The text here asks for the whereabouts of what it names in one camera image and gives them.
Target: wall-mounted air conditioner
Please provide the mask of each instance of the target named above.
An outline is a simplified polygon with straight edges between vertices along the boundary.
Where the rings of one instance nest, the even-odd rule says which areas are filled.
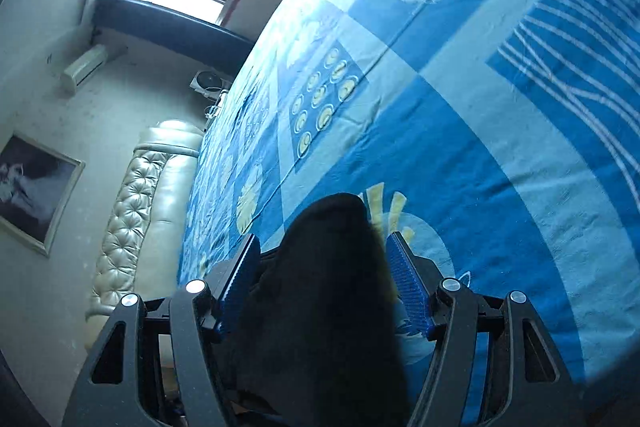
[[[109,58],[107,48],[102,44],[98,44],[87,51],[60,75],[65,90],[75,94],[78,86],[103,65],[107,58]]]

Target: picture frame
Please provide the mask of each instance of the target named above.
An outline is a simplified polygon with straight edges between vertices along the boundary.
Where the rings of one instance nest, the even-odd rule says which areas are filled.
[[[0,229],[49,257],[85,165],[14,131],[0,148]]]

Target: metal bolt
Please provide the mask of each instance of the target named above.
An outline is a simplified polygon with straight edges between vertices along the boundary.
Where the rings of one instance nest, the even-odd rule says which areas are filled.
[[[138,302],[138,296],[135,293],[127,293],[120,302],[123,306],[133,306]]]
[[[457,279],[445,279],[442,281],[442,287],[450,292],[457,292],[460,289],[460,281]]]
[[[523,304],[527,302],[527,296],[524,295],[524,293],[519,292],[517,290],[514,292],[511,292],[510,297],[513,302],[517,302],[518,304]]]
[[[200,293],[204,290],[206,283],[201,279],[194,279],[187,283],[187,291],[189,293]]]

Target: black cloth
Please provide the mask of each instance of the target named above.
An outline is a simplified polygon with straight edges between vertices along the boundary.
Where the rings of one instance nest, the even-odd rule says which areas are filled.
[[[263,258],[236,330],[216,349],[225,387],[290,426],[406,425],[388,267],[362,201],[324,198]]]

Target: blue bedspread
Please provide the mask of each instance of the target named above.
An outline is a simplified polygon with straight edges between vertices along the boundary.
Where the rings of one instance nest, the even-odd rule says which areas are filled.
[[[178,281],[359,194],[477,293],[529,295],[590,405],[640,360],[640,0],[284,0],[206,134]],[[399,307],[412,395],[432,346]]]

